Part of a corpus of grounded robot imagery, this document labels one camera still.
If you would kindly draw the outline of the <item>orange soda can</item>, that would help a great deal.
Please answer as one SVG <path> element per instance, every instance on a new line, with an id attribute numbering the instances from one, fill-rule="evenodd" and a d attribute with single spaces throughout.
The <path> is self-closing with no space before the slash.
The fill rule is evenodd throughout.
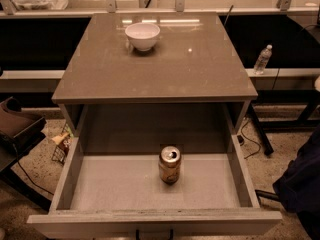
<path id="1" fill-rule="evenodd" d="M 182 155 L 175 146 L 166 146 L 159 155 L 159 176 L 163 182 L 172 185 L 179 180 Z"/>

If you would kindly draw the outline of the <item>grey cabinet with counter top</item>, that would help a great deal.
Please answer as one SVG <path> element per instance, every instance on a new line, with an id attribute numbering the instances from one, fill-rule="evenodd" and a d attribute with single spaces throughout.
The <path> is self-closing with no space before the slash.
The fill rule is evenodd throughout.
<path id="1" fill-rule="evenodd" d="M 153 23 L 148 51 L 127 26 Z M 53 95 L 91 155 L 229 153 L 257 96 L 215 13 L 94 15 Z"/>

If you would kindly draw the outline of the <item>open grey top drawer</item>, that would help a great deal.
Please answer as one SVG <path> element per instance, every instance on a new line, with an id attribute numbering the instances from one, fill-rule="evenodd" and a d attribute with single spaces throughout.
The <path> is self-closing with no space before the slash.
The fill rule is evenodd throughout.
<path id="1" fill-rule="evenodd" d="M 51 239 L 90 239 L 135 238 L 137 229 L 173 229 L 174 237 L 258 235 L 280 221 L 279 212 L 261 209 L 239 144 L 214 154 L 178 148 L 180 177 L 172 185 L 159 176 L 162 149 L 91 155 L 75 136 L 48 214 L 29 217 L 29 224 Z"/>

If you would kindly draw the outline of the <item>white ceramic bowl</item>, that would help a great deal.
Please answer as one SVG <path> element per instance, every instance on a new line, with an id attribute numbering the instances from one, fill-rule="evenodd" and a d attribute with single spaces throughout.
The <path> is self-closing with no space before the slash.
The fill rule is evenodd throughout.
<path id="1" fill-rule="evenodd" d="M 148 51 L 155 46 L 160 35 L 160 27 L 153 23 L 134 23 L 126 27 L 128 46 L 138 51 Z"/>

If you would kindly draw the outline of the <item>clear plastic water bottle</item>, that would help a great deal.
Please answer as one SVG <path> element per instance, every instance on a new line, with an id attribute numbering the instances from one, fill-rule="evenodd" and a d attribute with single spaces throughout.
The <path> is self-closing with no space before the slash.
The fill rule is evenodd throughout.
<path id="1" fill-rule="evenodd" d="M 260 52 L 256 60 L 256 63 L 254 65 L 254 73 L 256 75 L 263 74 L 271 56 L 272 56 L 272 45 L 269 44 Z"/>

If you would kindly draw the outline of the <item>black chair base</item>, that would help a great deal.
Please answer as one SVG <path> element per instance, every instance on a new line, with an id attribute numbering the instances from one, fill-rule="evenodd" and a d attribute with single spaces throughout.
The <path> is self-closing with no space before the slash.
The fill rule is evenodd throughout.
<path id="1" fill-rule="evenodd" d="M 258 198 L 265 198 L 268 200 L 272 200 L 272 201 L 276 201 L 276 202 L 280 202 L 279 197 L 271 192 L 268 191 L 263 191 L 263 190 L 255 190 L 255 193 L 257 195 Z"/>

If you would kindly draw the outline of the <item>dark tray on stand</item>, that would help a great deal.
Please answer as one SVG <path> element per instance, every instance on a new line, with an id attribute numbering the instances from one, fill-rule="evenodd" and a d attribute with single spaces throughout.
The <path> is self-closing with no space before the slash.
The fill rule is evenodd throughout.
<path id="1" fill-rule="evenodd" d="M 0 171 L 27 155 L 44 138 L 45 124 L 43 116 L 23 111 L 13 97 L 0 103 Z"/>

